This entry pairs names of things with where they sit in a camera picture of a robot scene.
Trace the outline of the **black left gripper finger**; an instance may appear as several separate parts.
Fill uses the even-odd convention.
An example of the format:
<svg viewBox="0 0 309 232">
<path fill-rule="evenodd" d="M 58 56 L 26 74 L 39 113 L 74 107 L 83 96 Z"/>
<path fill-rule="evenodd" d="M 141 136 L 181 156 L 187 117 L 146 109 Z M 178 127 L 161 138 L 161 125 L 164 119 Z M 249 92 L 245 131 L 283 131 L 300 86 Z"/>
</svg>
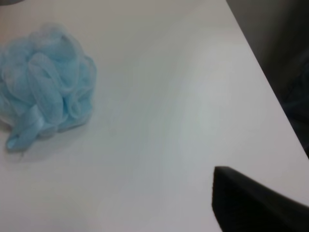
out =
<svg viewBox="0 0 309 232">
<path fill-rule="evenodd" d="M 309 208 L 242 173 L 216 166 L 212 210 L 224 232 L 307 232 Z"/>
</svg>

